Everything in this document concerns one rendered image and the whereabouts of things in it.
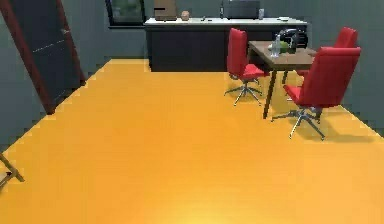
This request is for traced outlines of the dark kitchen counter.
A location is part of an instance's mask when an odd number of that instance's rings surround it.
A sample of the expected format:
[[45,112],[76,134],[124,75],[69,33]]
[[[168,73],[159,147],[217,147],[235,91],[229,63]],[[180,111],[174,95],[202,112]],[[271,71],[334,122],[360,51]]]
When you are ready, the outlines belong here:
[[272,41],[283,29],[306,31],[308,22],[288,18],[190,18],[144,23],[152,72],[224,72],[231,28],[243,30],[250,41]]

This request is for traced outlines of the clear glass vase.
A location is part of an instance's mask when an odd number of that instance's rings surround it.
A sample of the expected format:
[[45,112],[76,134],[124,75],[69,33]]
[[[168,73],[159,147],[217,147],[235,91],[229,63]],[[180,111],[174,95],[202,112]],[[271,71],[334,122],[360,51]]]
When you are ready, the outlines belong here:
[[277,35],[275,41],[271,45],[271,57],[277,58],[280,54],[280,36]]

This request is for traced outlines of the red swivel chair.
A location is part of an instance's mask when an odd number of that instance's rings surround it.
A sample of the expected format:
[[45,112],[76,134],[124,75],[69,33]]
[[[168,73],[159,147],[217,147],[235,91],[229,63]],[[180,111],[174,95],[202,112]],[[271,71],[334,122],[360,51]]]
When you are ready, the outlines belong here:
[[248,85],[249,82],[259,83],[260,77],[266,77],[269,75],[268,72],[263,71],[255,64],[249,62],[248,59],[248,37],[245,31],[231,28],[228,37],[228,50],[227,50],[227,72],[233,80],[240,80],[242,85],[237,88],[229,89],[225,94],[239,91],[239,95],[236,98],[234,105],[242,96],[246,96],[250,93],[253,98],[261,104],[256,93],[262,94],[258,89],[252,88]]
[[345,56],[350,53],[357,43],[358,32],[349,27],[343,27],[336,42],[332,46],[322,46],[312,55],[312,61],[317,61],[319,56]]
[[283,85],[287,95],[297,105],[297,109],[273,116],[271,121],[296,117],[297,121],[289,134],[290,138],[301,123],[306,121],[324,140],[325,135],[314,124],[314,120],[320,121],[320,119],[309,111],[313,109],[318,112],[341,104],[360,55],[360,47],[320,47],[302,85]]

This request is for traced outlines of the brown dining table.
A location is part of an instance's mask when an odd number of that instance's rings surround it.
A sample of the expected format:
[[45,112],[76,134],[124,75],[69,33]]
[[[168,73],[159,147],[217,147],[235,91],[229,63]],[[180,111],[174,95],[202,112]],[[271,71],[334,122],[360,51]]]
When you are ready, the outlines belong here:
[[263,111],[263,118],[266,119],[271,104],[273,90],[277,73],[283,71],[285,76],[289,71],[293,70],[309,70],[316,51],[310,48],[299,48],[295,54],[283,53],[278,57],[273,58],[271,52],[268,50],[268,46],[271,41],[249,41],[249,48],[255,52],[265,64],[268,65],[272,74],[269,82],[268,93],[266,96],[266,103]]

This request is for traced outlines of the black microwave oven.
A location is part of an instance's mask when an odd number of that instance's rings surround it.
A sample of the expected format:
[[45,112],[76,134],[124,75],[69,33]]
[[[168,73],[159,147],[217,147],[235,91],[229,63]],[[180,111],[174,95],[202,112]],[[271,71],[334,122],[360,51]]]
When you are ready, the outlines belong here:
[[224,0],[224,13],[228,19],[257,19],[259,0]]

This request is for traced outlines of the dark framed window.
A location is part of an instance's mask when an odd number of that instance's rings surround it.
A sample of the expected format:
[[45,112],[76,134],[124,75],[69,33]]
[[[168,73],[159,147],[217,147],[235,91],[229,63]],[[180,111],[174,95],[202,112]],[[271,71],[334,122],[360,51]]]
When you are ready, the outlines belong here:
[[142,26],[146,20],[144,0],[105,0],[111,26]]

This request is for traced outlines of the dark room door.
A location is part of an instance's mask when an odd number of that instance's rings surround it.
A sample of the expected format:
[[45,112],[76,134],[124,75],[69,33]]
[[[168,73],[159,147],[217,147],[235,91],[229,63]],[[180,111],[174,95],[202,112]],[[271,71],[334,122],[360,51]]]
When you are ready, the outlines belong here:
[[86,83],[61,0],[0,0],[11,33],[48,114]]

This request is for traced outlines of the brown wooden stand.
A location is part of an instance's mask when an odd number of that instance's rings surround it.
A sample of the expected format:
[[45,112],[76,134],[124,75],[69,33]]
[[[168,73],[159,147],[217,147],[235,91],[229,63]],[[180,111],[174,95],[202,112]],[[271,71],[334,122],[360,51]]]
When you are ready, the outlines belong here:
[[10,181],[12,178],[16,178],[19,182],[24,182],[24,177],[20,172],[10,163],[10,161],[0,153],[0,161],[5,165],[7,171],[0,175],[0,190]]

